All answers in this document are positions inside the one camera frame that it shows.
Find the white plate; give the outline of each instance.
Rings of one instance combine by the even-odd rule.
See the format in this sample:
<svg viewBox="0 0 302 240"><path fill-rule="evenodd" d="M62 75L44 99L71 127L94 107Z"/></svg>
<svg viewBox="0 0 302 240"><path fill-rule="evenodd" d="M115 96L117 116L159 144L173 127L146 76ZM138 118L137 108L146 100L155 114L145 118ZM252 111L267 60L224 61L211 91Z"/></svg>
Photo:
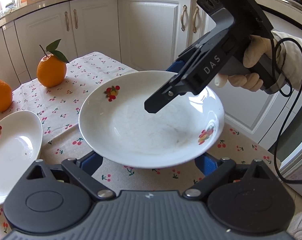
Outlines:
<svg viewBox="0 0 302 240"><path fill-rule="evenodd" d="M79 115L85 141L99 155L135 168L170 167L200 156L224 125L222 103L209 87L198 96L177 96L156 114L144 109L144 101L173 75L135 72L94 90ZM112 86L115 99L105 94Z"/></svg>
<svg viewBox="0 0 302 240"><path fill-rule="evenodd" d="M30 111L12 113L0 121L0 204L40 154L41 120Z"/></svg>

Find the cabinet handle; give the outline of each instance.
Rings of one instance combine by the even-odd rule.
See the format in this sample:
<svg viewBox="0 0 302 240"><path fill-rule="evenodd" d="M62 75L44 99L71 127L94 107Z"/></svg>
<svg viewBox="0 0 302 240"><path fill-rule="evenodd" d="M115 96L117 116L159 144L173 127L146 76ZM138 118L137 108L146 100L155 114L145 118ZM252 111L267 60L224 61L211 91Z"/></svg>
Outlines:
<svg viewBox="0 0 302 240"><path fill-rule="evenodd" d="M68 17L68 12L65 12L65 21L66 21L66 30L70 30L70 23L69 23L69 17Z"/></svg>
<svg viewBox="0 0 302 240"><path fill-rule="evenodd" d="M76 9L73 10L75 16L75 29L78 28L78 15L76 14Z"/></svg>
<svg viewBox="0 0 302 240"><path fill-rule="evenodd" d="M196 20L196 15L197 15L198 11L199 11L199 8L198 8L198 6L196 6L195 11L194 11L194 15L193 15L193 19L192 19L192 21L193 21L193 33L196 33L195 20Z"/></svg>
<svg viewBox="0 0 302 240"><path fill-rule="evenodd" d="M183 20L184 20L184 13L186 12L187 10L187 6L186 5L183 5L183 11L182 11L182 14L181 14L181 30L184 32L186 27L184 26L184 23L183 23Z"/></svg>

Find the hand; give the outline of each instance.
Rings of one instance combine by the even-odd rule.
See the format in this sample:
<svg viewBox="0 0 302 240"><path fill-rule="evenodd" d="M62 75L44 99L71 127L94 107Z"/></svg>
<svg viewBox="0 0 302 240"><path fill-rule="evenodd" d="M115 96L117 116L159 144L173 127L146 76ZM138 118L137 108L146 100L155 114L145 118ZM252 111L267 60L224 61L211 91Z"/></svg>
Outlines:
<svg viewBox="0 0 302 240"><path fill-rule="evenodd" d="M251 35L251 43L245 50L243 55L243 65L246 68L253 67L261 58L263 54L266 54L270 59L272 59L272 49L271 42L269 39L262 38L260 36ZM258 91L262 85L263 81L259 78L257 73L250 73L245 76L243 75L223 75L217 74L214 79L214 84L221 88L229 80L230 84L234 87L242 87L248 89L252 92Z"/></svg>

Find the table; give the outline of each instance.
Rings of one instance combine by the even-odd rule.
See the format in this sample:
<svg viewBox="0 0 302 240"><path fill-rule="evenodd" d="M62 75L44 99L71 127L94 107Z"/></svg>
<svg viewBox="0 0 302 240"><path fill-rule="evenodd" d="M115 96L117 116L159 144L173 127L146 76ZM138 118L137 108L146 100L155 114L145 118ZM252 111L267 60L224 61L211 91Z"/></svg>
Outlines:
<svg viewBox="0 0 302 240"><path fill-rule="evenodd" d="M0 113L0 120L16 111L32 111L43 125L41 159L54 164L68 157L81 158L91 151L78 128L78 115L84 100L102 83L135 71L101 53L88 54L67 64L65 80L56 87L46 88L37 79L21 85L13 93L11 107ZM245 164L262 159L274 171L273 155L227 124L208 153L218 159L229 157ZM123 189L183 192L204 176L194 161L165 169L136 169L104 159L93 177L118 194ZM9 232L0 206L0 239Z"/></svg>

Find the screw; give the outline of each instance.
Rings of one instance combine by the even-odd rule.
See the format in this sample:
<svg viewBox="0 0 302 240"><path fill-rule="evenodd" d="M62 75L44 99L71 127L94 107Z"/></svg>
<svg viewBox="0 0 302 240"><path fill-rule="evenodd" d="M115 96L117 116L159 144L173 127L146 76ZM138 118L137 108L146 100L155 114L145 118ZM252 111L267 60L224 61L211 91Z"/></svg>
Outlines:
<svg viewBox="0 0 302 240"><path fill-rule="evenodd" d="M188 197L198 197L201 195L201 191L196 188L187 189L184 192Z"/></svg>
<svg viewBox="0 0 302 240"><path fill-rule="evenodd" d="M97 192L97 195L100 198L110 198L110 197L113 197L114 192L112 190L109 190L109 189L102 189L102 190Z"/></svg>

